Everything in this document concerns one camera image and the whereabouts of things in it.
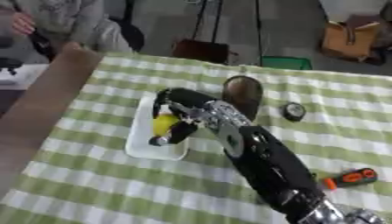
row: brown bag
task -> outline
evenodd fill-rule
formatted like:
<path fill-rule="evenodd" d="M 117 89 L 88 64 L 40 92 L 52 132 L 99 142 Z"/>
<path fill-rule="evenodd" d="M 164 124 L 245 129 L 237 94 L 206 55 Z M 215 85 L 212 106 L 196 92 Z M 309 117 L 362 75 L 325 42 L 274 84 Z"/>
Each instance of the brown bag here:
<path fill-rule="evenodd" d="M 379 23 L 371 23 L 356 28 L 343 24 L 328 23 L 322 52 L 329 56 L 364 61 L 379 30 Z"/>

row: gray sleeve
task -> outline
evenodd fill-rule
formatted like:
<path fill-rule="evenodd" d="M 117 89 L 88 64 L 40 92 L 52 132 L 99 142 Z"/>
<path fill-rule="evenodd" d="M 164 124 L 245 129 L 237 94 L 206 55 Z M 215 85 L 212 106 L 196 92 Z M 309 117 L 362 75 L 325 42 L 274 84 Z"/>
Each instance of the gray sleeve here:
<path fill-rule="evenodd" d="M 12 14 L 13 11 L 5 9 L 0 5 L 0 36 L 13 36 L 12 33 Z"/>
<path fill-rule="evenodd" d="M 80 11 L 73 25 L 71 40 L 86 44 L 104 16 L 102 0 L 82 0 Z"/>
<path fill-rule="evenodd" d="M 13 13 L 10 0 L 0 0 L 0 36 L 12 36 L 11 17 Z"/>

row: human hand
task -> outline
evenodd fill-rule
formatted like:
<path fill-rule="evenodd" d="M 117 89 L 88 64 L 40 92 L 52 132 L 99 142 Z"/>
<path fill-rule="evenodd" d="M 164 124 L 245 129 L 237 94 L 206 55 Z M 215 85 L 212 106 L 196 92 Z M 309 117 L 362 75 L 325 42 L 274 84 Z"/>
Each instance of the human hand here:
<path fill-rule="evenodd" d="M 32 18 L 22 12 L 14 12 L 12 15 L 12 30 L 21 35 L 29 35 L 35 31 L 35 23 Z"/>

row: robot finger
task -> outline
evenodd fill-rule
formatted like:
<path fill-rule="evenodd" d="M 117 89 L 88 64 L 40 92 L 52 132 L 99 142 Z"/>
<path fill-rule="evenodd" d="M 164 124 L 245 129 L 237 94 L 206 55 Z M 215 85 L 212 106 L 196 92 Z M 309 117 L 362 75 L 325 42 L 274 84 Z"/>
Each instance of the robot finger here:
<path fill-rule="evenodd" d="M 170 104 L 171 111 L 174 115 L 178 116 L 179 114 L 186 113 L 184 108 L 201 109 L 206 102 L 215 100 L 212 96 L 190 89 L 182 87 L 167 88 L 157 94 L 152 115 L 154 118 L 157 117 L 161 106 L 164 104 Z"/>
<path fill-rule="evenodd" d="M 150 139 L 150 144 L 162 146 L 166 144 L 179 144 L 198 129 L 197 125 L 187 122 L 177 122 L 173 124 L 164 136 L 154 136 Z"/>

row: person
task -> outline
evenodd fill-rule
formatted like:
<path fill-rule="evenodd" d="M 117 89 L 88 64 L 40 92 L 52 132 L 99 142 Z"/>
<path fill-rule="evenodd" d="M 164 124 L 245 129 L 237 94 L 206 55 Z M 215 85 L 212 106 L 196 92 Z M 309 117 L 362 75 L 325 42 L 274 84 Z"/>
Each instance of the person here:
<path fill-rule="evenodd" d="M 27 36 L 37 31 L 56 52 L 65 44 L 104 53 L 132 51 L 119 25 L 104 13 L 102 0 L 0 1 L 1 18 L 10 23 L 4 32 Z"/>

